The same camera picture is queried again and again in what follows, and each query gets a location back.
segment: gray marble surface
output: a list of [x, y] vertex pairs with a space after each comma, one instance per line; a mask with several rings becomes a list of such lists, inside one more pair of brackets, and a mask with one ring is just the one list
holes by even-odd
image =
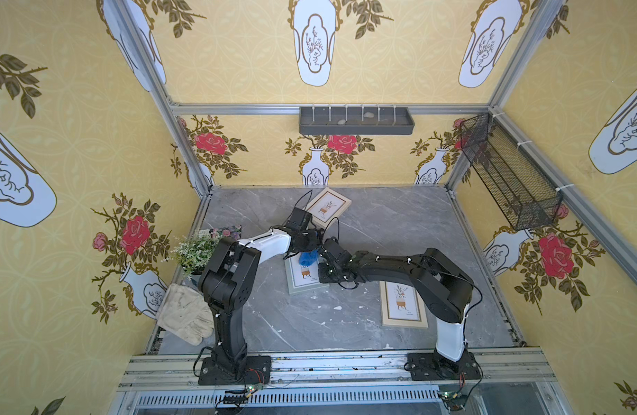
[[[339, 218], [339, 244], [351, 253], [413, 255], [439, 248], [460, 266], [484, 294], [469, 315], [470, 347], [507, 347], [512, 340], [443, 187], [335, 188], [353, 200]], [[216, 189], [203, 228], [243, 226], [243, 237], [262, 234], [288, 217], [303, 188]], [[336, 226], [328, 236], [336, 233]], [[474, 293], [474, 301], [479, 295]], [[243, 325], [249, 351], [426, 349], [436, 342], [435, 319], [428, 329], [381, 324], [379, 283], [348, 291], [325, 289], [289, 295], [281, 256], [258, 267], [253, 294], [245, 304]], [[203, 345], [212, 345], [213, 338]], [[160, 354], [197, 353], [177, 337], [164, 337]]]

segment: mesh basket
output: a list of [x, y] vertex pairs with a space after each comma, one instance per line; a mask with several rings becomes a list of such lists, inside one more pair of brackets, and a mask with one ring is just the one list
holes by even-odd
[[514, 230], [551, 224], [563, 195], [488, 113], [460, 127], [461, 148]]

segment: framed picture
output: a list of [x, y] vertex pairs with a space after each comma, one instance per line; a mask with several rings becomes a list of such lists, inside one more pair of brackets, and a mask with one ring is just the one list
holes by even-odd
[[310, 291], [311, 289], [329, 287], [330, 284], [318, 282], [318, 261], [309, 266], [300, 265], [300, 255], [286, 259], [286, 280], [289, 283], [289, 293]]
[[383, 325], [418, 329], [429, 327], [425, 304], [413, 287], [381, 281], [381, 309]]
[[344, 213], [350, 204], [351, 199], [326, 187], [307, 204], [305, 211], [313, 215], [313, 222], [317, 227], [326, 229], [328, 223]]

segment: blue sponge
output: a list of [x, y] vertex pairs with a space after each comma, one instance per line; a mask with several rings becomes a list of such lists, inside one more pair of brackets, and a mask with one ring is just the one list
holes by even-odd
[[300, 254], [300, 265], [309, 266], [318, 260], [318, 250], [303, 252]]

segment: red rose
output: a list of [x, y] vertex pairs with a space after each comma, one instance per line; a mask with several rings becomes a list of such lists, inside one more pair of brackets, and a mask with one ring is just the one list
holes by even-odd
[[195, 141], [196, 147], [209, 151], [210, 153], [223, 155], [226, 153], [226, 150], [229, 149], [222, 137], [215, 136], [212, 133], [199, 134], [196, 136]]
[[150, 237], [148, 222], [143, 220], [142, 216], [135, 216], [127, 221], [127, 225], [122, 231], [122, 240], [120, 246], [132, 255], [135, 250], [139, 249], [146, 243]]
[[107, 240], [108, 240], [107, 236], [99, 232], [97, 236], [94, 237], [94, 240], [92, 241], [92, 247], [98, 250], [99, 252], [102, 252], [103, 250], [107, 248]]
[[542, 266], [550, 277], [565, 278], [572, 272], [572, 249], [555, 234], [548, 234], [539, 240], [539, 252], [542, 255]]
[[570, 210], [564, 204], [558, 206], [558, 210], [556, 211], [556, 217], [558, 219], [564, 219], [567, 217], [567, 214], [570, 213]]
[[357, 148], [356, 136], [330, 136], [328, 148], [351, 154]]
[[457, 118], [455, 123], [452, 125], [452, 129], [459, 129], [466, 120], [464, 118]]

